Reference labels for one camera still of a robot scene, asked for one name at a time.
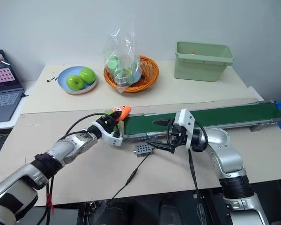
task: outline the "laptop screen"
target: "laptop screen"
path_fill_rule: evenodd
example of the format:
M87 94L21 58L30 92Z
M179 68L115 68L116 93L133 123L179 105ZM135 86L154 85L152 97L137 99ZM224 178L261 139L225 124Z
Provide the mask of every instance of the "laptop screen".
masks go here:
M0 91L22 88L4 52L0 50Z

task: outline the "white wall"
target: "white wall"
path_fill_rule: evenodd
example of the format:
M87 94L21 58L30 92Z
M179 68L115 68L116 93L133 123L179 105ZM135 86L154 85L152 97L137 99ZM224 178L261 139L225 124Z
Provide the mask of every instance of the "white wall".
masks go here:
M281 100L281 0L0 0L0 48L22 80L34 80L44 64L102 60L106 37L126 19L155 60L174 59L179 40L230 46L244 82Z

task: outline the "green apple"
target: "green apple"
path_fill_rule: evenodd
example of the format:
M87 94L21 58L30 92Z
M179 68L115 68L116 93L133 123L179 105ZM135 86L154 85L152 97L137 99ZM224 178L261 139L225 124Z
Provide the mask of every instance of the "green apple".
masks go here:
M79 72L79 76L86 84L91 84L96 79L96 74L90 68L84 68Z
M67 86L71 90L81 90L84 87L84 82L81 77L70 75L67 77Z

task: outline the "table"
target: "table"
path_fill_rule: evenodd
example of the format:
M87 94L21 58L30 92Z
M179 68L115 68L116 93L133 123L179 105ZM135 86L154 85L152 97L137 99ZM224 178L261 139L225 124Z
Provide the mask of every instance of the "table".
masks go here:
M25 94L26 95L30 95L31 94L31 91L33 89L33 86L34 84L36 83L36 81L26 81L26 82L21 82L24 90L25 90ZM1 129L9 129L9 128L12 128L14 127L15 123L17 122L20 114L21 114L21 111L23 109L23 106L25 105L27 99L30 98L30 96L27 96L27 97L23 97L17 108L15 109L14 111L14 114L12 115L12 117L10 118L9 121L5 121L5 122L0 122L0 130Z
M94 91L70 96L60 90L56 83L46 83L48 78L69 66L46 66L24 108L24 114L0 152L0 181L20 166L31 162L36 154L49 150L80 117L102 112L114 105L130 104L133 106L132 113L170 113L182 108L195 110L256 101L231 67L217 82L199 82L174 79L172 61L160 61L157 64L161 77L153 88L124 96L105 84L102 76ZM172 88L165 91L163 87ZM95 118L84 121L75 130L87 127L93 120ZM254 133L245 127L228 132L234 147L243 157L250 182L281 179L281 131L277 126ZM134 145L124 143L120 148L115 148L99 141L56 175L53 203L111 198L142 160L132 154ZM207 153L193 153L193 159L199 188L219 187ZM194 184L187 151L179 147L174 155L155 150L118 197L190 189L194 189ZM43 189L39 191L37 205L44 205L45 200Z
M253 95L243 81L228 66L217 82L180 80L174 78L174 60L157 61L160 75L152 88L139 93L120 94L111 88L103 77L103 64L94 62L88 67L98 75L98 84L82 95L65 93L57 82L47 80L73 65L44 67L31 98L22 113L46 113L88 109L109 109L118 105L147 106L176 103L210 102L223 99L251 98Z

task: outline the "green conveyor belt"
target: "green conveyor belt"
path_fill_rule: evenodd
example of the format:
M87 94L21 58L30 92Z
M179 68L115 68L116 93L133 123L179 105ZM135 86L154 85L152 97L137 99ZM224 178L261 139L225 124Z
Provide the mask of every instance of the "green conveyor belt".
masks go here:
M281 118L281 111L276 104L271 103L196 110L191 113L204 127ZM155 125L152 121L173 117L175 113L127 117L124 120L124 135L165 131L166 127Z

